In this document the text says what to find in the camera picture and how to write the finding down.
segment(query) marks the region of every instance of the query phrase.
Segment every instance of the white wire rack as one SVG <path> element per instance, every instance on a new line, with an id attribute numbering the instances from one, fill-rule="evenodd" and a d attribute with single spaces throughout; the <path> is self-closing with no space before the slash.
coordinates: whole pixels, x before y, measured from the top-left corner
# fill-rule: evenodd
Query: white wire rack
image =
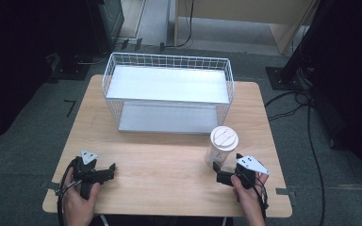
<path id="1" fill-rule="evenodd" d="M 113 53 L 102 90 L 119 131 L 209 134 L 235 88 L 226 58 Z"/>

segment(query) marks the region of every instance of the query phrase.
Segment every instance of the lower shelf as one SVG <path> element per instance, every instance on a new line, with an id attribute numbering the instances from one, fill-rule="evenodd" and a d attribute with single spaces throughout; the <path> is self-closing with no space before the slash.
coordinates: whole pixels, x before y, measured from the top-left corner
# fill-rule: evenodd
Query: lower shelf
<path id="1" fill-rule="evenodd" d="M 119 131 L 210 134 L 217 126 L 215 105 L 187 107 L 125 102 Z"/>

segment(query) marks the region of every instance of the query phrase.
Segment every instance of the cup with white lid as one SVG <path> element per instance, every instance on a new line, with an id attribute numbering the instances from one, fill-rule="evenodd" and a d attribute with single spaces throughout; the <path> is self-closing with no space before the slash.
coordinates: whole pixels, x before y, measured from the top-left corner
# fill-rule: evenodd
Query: cup with white lid
<path id="1" fill-rule="evenodd" d="M 220 167 L 239 143 L 237 133 L 227 126 L 219 126 L 210 134 L 210 145 L 205 155 L 205 161 L 212 167 L 216 162 Z"/>

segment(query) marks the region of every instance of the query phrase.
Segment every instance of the cup lid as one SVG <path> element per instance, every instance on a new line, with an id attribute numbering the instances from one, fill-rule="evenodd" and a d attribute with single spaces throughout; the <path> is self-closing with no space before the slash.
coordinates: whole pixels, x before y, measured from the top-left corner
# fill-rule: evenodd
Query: cup lid
<path id="1" fill-rule="evenodd" d="M 214 136 L 212 140 L 218 148 L 224 151 L 230 151 L 237 147 L 239 141 L 238 135 L 233 129 L 226 126 L 220 126 L 213 132 Z"/>

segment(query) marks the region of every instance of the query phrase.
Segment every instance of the wooden table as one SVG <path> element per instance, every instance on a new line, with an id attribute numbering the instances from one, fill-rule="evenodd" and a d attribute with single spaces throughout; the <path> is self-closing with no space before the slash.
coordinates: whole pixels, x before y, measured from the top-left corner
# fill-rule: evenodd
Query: wooden table
<path id="1" fill-rule="evenodd" d="M 208 135 L 118 132 L 102 94 L 102 78 L 95 75 L 90 81 L 53 182 L 59 182 L 71 160 L 86 150 L 99 154 L 97 170 L 117 165 L 114 179 L 101 186 L 97 214 L 242 216 L 232 187 L 217 183 L 216 173 L 204 161 Z M 223 168 L 235 167 L 235 153 L 253 155 L 271 172 L 266 183 L 268 217 L 289 217 L 288 195 L 275 192 L 286 185 L 256 83 L 236 82 L 224 125 L 238 133 L 239 146 Z M 56 213 L 57 199 L 49 190 L 43 210 Z"/>
<path id="2" fill-rule="evenodd" d="M 191 0 L 175 1 L 174 44 L 178 17 L 190 16 Z M 269 24 L 280 54 L 304 24 L 310 24 L 320 0 L 196 0 L 193 18 Z"/>

